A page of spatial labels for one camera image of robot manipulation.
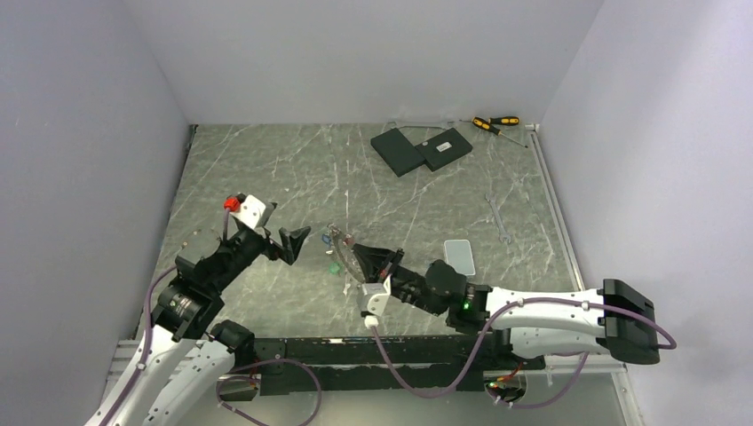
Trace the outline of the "metal keyring with keys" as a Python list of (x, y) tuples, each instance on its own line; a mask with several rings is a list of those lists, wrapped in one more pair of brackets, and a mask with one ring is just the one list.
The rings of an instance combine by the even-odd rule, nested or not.
[(326, 254), (331, 258), (329, 271), (335, 275), (347, 274), (358, 284), (365, 282), (365, 275), (353, 252), (354, 239), (337, 225), (330, 223), (321, 236)]

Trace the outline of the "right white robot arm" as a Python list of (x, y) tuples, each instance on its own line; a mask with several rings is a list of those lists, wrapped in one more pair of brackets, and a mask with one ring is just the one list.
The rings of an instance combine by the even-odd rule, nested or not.
[(467, 335), (508, 331), (489, 345), (500, 368), (521, 359), (570, 353), (605, 353), (634, 365), (655, 365), (672, 338), (655, 321), (654, 303), (622, 280), (573, 292), (526, 292), (473, 284), (438, 259), (425, 274), (401, 266), (402, 250), (352, 246), (361, 271), (358, 305), (366, 328), (377, 327), (392, 299), (431, 315)]

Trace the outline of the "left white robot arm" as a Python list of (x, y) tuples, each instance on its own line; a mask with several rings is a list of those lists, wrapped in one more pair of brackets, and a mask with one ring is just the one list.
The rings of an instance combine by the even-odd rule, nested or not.
[(310, 232), (281, 229), (274, 241), (266, 229), (239, 225), (210, 254), (181, 251), (176, 276), (155, 303), (145, 301), (137, 350), (88, 424), (175, 425), (221, 375), (248, 370), (255, 336), (231, 320), (214, 322), (222, 293), (259, 256), (294, 264)]

